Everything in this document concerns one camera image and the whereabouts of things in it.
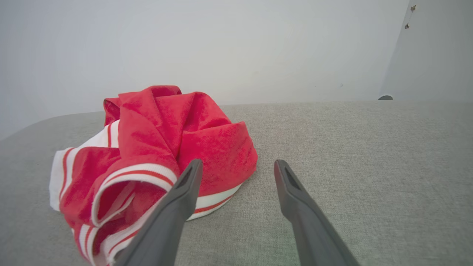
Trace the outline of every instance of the red stripe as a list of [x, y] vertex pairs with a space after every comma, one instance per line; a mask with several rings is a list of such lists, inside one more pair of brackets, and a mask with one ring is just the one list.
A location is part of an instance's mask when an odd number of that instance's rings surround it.
[[107, 128], [107, 135], [108, 135], [108, 147], [110, 148], [112, 146], [112, 132], [111, 132], [111, 128], [112, 127], [112, 124], [109, 124], [108, 125], [108, 128]]
[[208, 211], [210, 209], [213, 209], [219, 205], [222, 205], [225, 201], [227, 201], [229, 198], [233, 197], [233, 195], [231, 195], [230, 197], [222, 200], [221, 202], [217, 203], [217, 204], [214, 204], [214, 205], [210, 205], [208, 207], [205, 207], [205, 208], [200, 208], [200, 209], [195, 209], [194, 213], [201, 213], [201, 212], [204, 212], [204, 211]]
[[139, 231], [139, 229], [136, 230], [135, 232], [131, 233], [131, 235], [127, 236], [126, 238], [122, 239], [120, 242], [116, 243], [115, 246], [113, 246], [113, 247], [110, 249], [110, 251], [108, 252], [108, 255], [110, 255], [110, 253], [112, 253], [112, 250], [113, 250], [116, 246], [118, 246], [120, 243], [123, 243], [124, 241], [126, 241], [126, 240], [128, 240], [128, 239], [134, 237], [134, 236], [138, 233], [138, 231]]
[[[200, 209], [196, 209], [194, 213], [201, 213], [201, 212], [204, 212], [204, 211], [208, 211], [210, 209], [213, 209], [219, 205], [222, 205], [225, 201], [227, 201], [228, 199], [230, 199], [231, 197], [233, 197], [233, 195], [229, 196], [228, 198], [222, 200], [221, 202], [217, 203], [217, 204], [214, 204], [214, 205], [211, 205], [211, 206], [208, 206], [208, 207], [205, 207], [205, 208], [200, 208]], [[139, 229], [136, 230], [135, 232], [131, 233], [129, 236], [127, 236], [126, 238], [122, 239], [120, 242], [116, 243], [111, 249], [110, 251], [108, 252], [108, 255], [110, 255], [112, 253], [112, 250], [118, 246], [120, 243], [123, 243], [124, 241], [134, 237], [137, 233], [138, 233]]]
[[64, 157], [62, 158], [62, 171], [64, 172], [64, 178], [62, 181], [62, 188], [61, 191], [59, 192], [59, 200], [61, 200], [61, 195], [62, 192], [64, 191], [64, 188], [66, 187], [66, 180], [67, 180], [67, 156], [69, 155], [70, 151], [73, 150], [74, 148], [70, 148], [66, 151], [64, 154]]
[[124, 172], [124, 173], [121, 173], [119, 175], [116, 175], [114, 177], [112, 177], [110, 180], [108, 180], [105, 184], [109, 183], [110, 181], [114, 180], [115, 178], [117, 177], [121, 177], [121, 176], [125, 176], [125, 175], [131, 175], [131, 174], [144, 174], [144, 175], [149, 175], [149, 176], [153, 176], [153, 177], [157, 177], [159, 179], [162, 179], [164, 181], [166, 181], [168, 184], [170, 184], [171, 186], [174, 186], [174, 183], [169, 180], [167, 177], [163, 176], [163, 175], [160, 175], [156, 172], [153, 172], [153, 171], [148, 171], [148, 170], [135, 170], [135, 171], [128, 171], [128, 172]]
[[88, 257], [88, 252], [87, 252], [87, 243], [88, 243], [88, 237], [90, 236], [90, 232], [92, 231], [93, 227], [89, 227], [89, 230], [87, 231], [87, 234], [86, 234], [86, 243], [84, 244], [84, 247], [85, 247], [85, 253], [86, 253], [86, 256]]

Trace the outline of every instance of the gray upholstered surface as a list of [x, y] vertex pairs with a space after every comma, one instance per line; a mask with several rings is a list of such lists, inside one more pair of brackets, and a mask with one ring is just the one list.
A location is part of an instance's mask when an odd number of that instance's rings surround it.
[[[188, 222], [176, 265], [298, 265], [279, 210], [285, 159], [362, 265], [473, 264], [473, 105], [321, 102], [224, 106], [246, 121], [257, 172], [215, 213]], [[86, 265], [49, 207], [56, 150], [99, 131], [67, 115], [0, 142], [0, 265]]]

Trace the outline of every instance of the red cloth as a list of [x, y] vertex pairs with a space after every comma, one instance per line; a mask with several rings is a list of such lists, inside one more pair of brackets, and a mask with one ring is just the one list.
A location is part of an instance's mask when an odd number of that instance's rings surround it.
[[245, 123], [231, 123], [204, 93], [153, 86], [106, 99], [104, 109], [101, 132], [56, 152], [50, 181], [51, 207], [92, 265], [113, 262], [191, 160], [204, 167], [190, 219], [220, 208], [256, 170]]

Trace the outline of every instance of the red towel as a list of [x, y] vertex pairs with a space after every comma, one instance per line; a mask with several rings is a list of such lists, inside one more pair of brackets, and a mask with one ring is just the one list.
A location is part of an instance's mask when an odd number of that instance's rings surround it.
[[245, 123], [231, 123], [204, 93], [153, 86], [106, 99], [104, 109], [101, 132], [56, 152], [49, 185], [51, 207], [92, 265], [113, 262], [191, 160], [204, 167], [189, 219], [220, 208], [256, 170]]

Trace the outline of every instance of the white backdrop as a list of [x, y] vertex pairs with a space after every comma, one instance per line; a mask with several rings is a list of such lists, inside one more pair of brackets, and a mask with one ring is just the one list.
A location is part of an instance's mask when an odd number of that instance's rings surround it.
[[0, 139], [174, 84], [218, 104], [374, 100], [408, 0], [6, 0]]

